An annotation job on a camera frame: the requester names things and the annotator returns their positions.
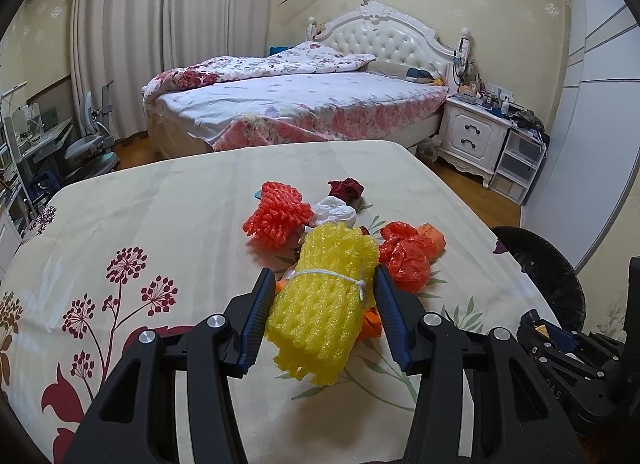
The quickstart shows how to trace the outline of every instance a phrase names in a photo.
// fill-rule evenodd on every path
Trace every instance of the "yellow foam fruit net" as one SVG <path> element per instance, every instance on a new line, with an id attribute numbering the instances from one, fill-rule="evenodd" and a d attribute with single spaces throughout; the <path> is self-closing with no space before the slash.
<path id="1" fill-rule="evenodd" d="M 324 269 L 366 282 L 366 299 L 357 284 L 331 274 L 301 274 L 275 297 L 267 339 L 280 349 L 280 370 L 314 384 L 334 384 L 362 328 L 366 306 L 373 305 L 373 272 L 380 251 L 359 228 L 325 224 L 306 235 L 296 272 Z"/>

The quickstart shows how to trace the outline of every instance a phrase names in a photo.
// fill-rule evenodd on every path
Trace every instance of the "wooden floor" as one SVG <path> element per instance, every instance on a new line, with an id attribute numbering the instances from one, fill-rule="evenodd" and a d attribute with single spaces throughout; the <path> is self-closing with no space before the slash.
<path id="1" fill-rule="evenodd" d="M 120 157 L 118 170 L 162 160 L 153 152 L 148 137 L 127 139 L 114 146 L 113 150 Z M 442 159 L 427 166 L 453 189 L 488 227 L 520 225 L 520 206 L 498 193 L 484 189 L 480 177 L 459 173 Z"/>

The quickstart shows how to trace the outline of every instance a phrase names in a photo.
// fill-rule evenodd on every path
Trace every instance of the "white headboard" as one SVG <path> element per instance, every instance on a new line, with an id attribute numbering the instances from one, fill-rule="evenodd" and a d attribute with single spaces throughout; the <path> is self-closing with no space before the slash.
<path id="1" fill-rule="evenodd" d="M 462 36 L 469 39 L 469 30 Z M 385 62 L 435 69 L 447 86 L 456 87 L 453 50 L 437 40 L 436 31 L 377 1 L 329 21 L 314 40 L 343 54 L 373 54 Z"/>

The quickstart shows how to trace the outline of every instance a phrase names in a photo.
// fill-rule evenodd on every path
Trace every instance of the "silver screw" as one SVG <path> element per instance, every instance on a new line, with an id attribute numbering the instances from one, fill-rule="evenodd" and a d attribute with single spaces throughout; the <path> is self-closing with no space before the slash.
<path id="1" fill-rule="evenodd" d="M 140 341 L 140 343 L 150 343 L 154 339 L 156 339 L 156 333 L 153 332 L 153 330 L 145 330 L 140 333 L 140 336 L 138 336 L 138 341 Z"/>
<path id="2" fill-rule="evenodd" d="M 427 323 L 427 325 L 431 325 L 432 327 L 437 327 L 442 323 L 442 318 L 433 312 L 429 312 L 422 317 L 422 321 Z"/>
<path id="3" fill-rule="evenodd" d="M 511 338 L 511 333 L 507 329 L 498 327 L 494 329 L 494 336 L 500 339 L 500 341 L 507 341 L 509 338 Z"/>
<path id="4" fill-rule="evenodd" d="M 225 324 L 225 317 L 220 314 L 213 314 L 207 319 L 207 325 L 209 325 L 212 329 L 217 329 L 222 327 Z"/>

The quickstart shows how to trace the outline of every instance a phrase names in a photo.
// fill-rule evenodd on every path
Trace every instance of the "gray chair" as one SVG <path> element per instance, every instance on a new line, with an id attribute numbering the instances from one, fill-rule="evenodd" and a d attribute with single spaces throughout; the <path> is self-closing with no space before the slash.
<path id="1" fill-rule="evenodd" d="M 81 161 L 82 166 L 66 178 L 66 183 L 103 175 L 115 169 L 120 162 L 111 151 L 114 139 L 109 131 L 109 114 L 113 110 L 109 103 L 109 87 L 112 82 L 102 87 L 102 105 L 97 110 L 93 109 L 92 93 L 84 94 L 80 120 L 86 135 L 65 151 L 65 160 Z"/>

